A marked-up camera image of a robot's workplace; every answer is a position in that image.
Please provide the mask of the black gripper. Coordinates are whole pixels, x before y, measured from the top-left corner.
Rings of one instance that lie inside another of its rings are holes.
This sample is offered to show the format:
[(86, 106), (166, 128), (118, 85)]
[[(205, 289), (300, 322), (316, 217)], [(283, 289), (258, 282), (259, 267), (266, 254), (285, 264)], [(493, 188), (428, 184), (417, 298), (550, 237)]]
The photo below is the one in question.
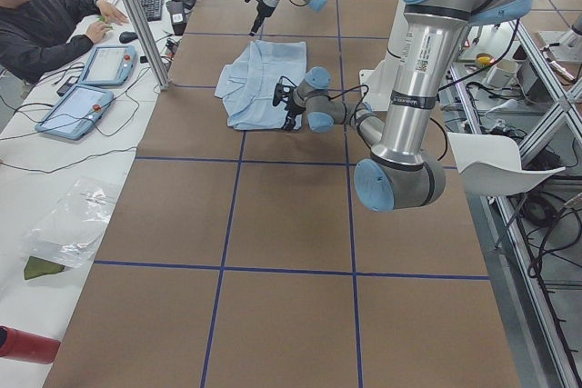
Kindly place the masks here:
[(304, 107), (296, 104), (294, 101), (287, 101), (286, 110), (286, 120), (281, 129), (285, 131), (299, 130), (300, 123), (296, 120), (296, 117), (304, 112)]
[(264, 2), (259, 2), (256, 7), (257, 16), (254, 20), (252, 27), (249, 31), (250, 36), (255, 36), (256, 33), (259, 31), (261, 26), (263, 25), (266, 18), (272, 16), (275, 12), (275, 8), (273, 6), (267, 5)]

